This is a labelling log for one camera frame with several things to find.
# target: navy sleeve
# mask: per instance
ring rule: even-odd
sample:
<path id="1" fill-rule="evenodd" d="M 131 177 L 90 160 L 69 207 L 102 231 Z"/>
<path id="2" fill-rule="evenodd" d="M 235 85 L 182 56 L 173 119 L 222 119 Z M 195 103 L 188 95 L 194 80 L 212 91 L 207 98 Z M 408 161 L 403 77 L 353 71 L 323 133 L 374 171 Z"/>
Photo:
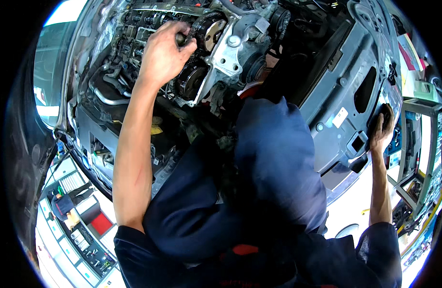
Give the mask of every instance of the navy sleeve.
<path id="1" fill-rule="evenodd" d="M 141 231 L 120 226 L 114 238 L 115 254 L 127 287 L 178 287 L 187 269 L 162 255 Z"/>
<path id="2" fill-rule="evenodd" d="M 368 227 L 360 237 L 356 257 L 376 274 L 383 287 L 401 287 L 399 242 L 390 223 L 379 222 Z"/>
<path id="3" fill-rule="evenodd" d="M 70 212 L 72 208 L 74 208 L 74 204 L 68 195 L 64 195 L 59 199 L 54 196 L 51 199 L 51 209 L 53 214 L 61 221 L 68 219 L 66 213 Z"/>

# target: mechanic's left hand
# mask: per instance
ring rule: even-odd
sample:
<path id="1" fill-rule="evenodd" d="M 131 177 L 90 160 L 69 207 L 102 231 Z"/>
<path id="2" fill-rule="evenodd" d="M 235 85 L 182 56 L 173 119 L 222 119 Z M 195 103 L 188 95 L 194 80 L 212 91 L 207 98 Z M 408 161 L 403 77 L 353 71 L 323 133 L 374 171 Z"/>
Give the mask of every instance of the mechanic's left hand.
<path id="1" fill-rule="evenodd" d="M 187 35 L 189 31 L 190 26 L 186 22 L 168 21 L 152 34 L 143 52 L 138 81 L 159 89 L 178 76 L 197 49 L 194 38 L 189 39 L 183 47 L 176 43 L 178 32 Z"/>
<path id="2" fill-rule="evenodd" d="M 390 104 L 387 105 L 386 114 L 380 113 L 378 115 L 378 121 L 376 123 L 376 128 L 373 131 L 370 138 L 370 150 L 372 153 L 383 154 L 386 147 L 389 145 L 393 138 L 394 132 L 394 111 Z"/>

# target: hose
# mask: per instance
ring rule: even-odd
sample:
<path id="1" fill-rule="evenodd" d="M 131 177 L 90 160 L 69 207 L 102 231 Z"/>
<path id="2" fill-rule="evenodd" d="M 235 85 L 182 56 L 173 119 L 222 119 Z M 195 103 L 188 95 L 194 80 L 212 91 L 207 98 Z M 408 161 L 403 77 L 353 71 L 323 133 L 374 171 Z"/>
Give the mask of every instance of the hose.
<path id="1" fill-rule="evenodd" d="M 232 13 L 235 13 L 237 15 L 244 15 L 244 14 L 257 12 L 257 10 L 242 10 L 242 9 L 238 8 L 236 5 L 234 5 L 232 2 L 230 2 L 229 0 L 220 0 L 220 2 L 229 11 L 231 11 Z"/>
<path id="2" fill-rule="evenodd" d="M 116 78 L 112 78 L 107 75 L 104 75 L 103 80 L 107 83 L 111 83 L 112 85 L 114 85 L 114 87 L 117 90 L 119 90 L 120 94 L 123 95 L 123 93 L 126 92 L 126 88 L 122 84 L 120 84 L 119 80 L 117 80 Z"/>
<path id="3" fill-rule="evenodd" d="M 88 70 L 88 72 L 86 73 L 85 77 L 83 78 L 83 81 L 81 82 L 81 84 L 79 85 L 79 89 L 78 91 L 81 92 L 85 92 L 86 89 L 88 89 L 88 86 L 90 84 L 90 79 L 93 77 L 93 75 L 97 72 L 97 70 L 101 67 L 104 59 L 106 58 L 106 56 L 110 53 L 111 50 L 111 45 L 107 45 L 106 48 L 104 48 L 104 50 L 99 53 L 98 58 L 96 59 L 96 61 L 93 63 L 93 65 L 90 67 L 90 69 Z"/>
<path id="4" fill-rule="evenodd" d="M 112 77 L 112 78 L 117 78 L 117 76 L 119 75 L 121 70 L 122 70 L 122 67 L 114 69 L 113 73 L 106 74 L 106 76 L 109 76 L 109 77 Z"/>

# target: wire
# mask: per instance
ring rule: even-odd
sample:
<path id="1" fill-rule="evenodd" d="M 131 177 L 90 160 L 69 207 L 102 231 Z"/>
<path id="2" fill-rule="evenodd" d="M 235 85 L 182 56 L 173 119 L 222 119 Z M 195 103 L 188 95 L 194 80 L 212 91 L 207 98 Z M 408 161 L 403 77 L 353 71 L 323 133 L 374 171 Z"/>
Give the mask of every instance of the wire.
<path id="1" fill-rule="evenodd" d="M 165 98 L 168 99 L 168 83 L 166 84 L 166 87 L 165 87 Z"/>
<path id="2" fill-rule="evenodd" d="M 322 11 L 324 11 L 325 13 L 327 13 L 327 10 L 323 9 L 323 8 L 322 8 L 322 6 L 320 6 L 320 4 L 319 4 L 319 3 L 317 3 L 317 1 L 316 1 L 316 0 L 312 0 L 312 2 L 314 2 L 314 4 L 316 4 L 316 5 L 317 5 L 317 7 L 319 7 L 320 9 L 322 9 Z"/>

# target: metal tube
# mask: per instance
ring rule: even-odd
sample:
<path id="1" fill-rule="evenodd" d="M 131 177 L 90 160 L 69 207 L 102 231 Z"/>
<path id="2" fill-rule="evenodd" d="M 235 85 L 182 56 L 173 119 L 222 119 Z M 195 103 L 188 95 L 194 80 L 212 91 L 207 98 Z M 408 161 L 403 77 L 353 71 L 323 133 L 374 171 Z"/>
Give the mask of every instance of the metal tube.
<path id="1" fill-rule="evenodd" d="M 103 93 L 99 91 L 99 89 L 95 88 L 94 93 L 96 96 L 98 96 L 99 100 L 101 100 L 104 104 L 116 106 L 116 105 L 122 105 L 122 104 L 128 104 L 130 103 L 130 99 L 119 99 L 119 100 L 110 100 L 104 97 Z"/>

